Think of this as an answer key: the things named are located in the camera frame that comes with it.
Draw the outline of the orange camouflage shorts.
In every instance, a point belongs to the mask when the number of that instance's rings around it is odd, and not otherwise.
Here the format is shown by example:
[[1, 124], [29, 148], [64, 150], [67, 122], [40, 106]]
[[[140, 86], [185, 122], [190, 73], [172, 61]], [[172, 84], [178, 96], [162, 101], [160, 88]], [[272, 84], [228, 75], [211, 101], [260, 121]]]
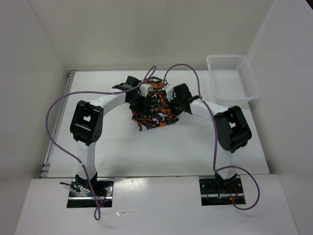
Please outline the orange camouflage shorts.
[[148, 93], [139, 104], [129, 106], [132, 119], [137, 122], [139, 131], [171, 125], [179, 120], [169, 106], [164, 82], [158, 77], [151, 77], [145, 84], [149, 85]]

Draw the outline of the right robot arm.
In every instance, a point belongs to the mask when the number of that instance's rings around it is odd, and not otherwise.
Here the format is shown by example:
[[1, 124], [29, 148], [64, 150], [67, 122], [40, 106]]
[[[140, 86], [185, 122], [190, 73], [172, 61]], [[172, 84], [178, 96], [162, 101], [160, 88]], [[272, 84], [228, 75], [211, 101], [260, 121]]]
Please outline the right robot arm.
[[228, 191], [237, 177], [233, 154], [245, 147], [252, 138], [242, 109], [237, 105], [222, 106], [206, 101], [199, 95], [193, 96], [185, 83], [165, 90], [169, 105], [176, 115], [186, 112], [212, 121], [215, 138], [214, 185], [219, 192]]

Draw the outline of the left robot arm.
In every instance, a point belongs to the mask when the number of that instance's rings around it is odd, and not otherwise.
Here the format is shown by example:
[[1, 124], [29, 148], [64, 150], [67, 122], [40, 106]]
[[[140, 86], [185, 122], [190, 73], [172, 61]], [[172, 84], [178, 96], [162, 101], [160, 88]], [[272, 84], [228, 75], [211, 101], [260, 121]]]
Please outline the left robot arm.
[[95, 145], [102, 134], [104, 116], [124, 103], [141, 104], [151, 90], [152, 85], [128, 76], [125, 83], [113, 86], [110, 92], [101, 97], [77, 103], [70, 132], [76, 142], [79, 159], [75, 182], [85, 195], [94, 195], [98, 189]]

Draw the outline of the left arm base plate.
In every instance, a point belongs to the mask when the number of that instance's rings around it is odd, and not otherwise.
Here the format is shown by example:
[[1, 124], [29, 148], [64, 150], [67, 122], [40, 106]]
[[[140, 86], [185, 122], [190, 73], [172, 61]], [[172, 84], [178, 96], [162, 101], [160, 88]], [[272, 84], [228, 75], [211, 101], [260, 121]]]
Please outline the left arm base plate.
[[[100, 179], [95, 189], [96, 198], [100, 207], [111, 208], [113, 196], [113, 179]], [[67, 199], [67, 208], [96, 208], [96, 202], [89, 189], [76, 184], [72, 179]]]

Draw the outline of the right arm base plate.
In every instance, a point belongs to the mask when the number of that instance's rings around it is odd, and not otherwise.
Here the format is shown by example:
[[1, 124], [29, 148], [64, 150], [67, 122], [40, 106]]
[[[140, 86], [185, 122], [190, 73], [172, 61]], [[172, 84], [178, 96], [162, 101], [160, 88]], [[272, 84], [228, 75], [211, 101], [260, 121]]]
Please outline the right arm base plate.
[[236, 205], [246, 204], [239, 176], [233, 178], [233, 181], [225, 186], [219, 186], [215, 176], [200, 177], [199, 185], [202, 206], [232, 205], [233, 200]]

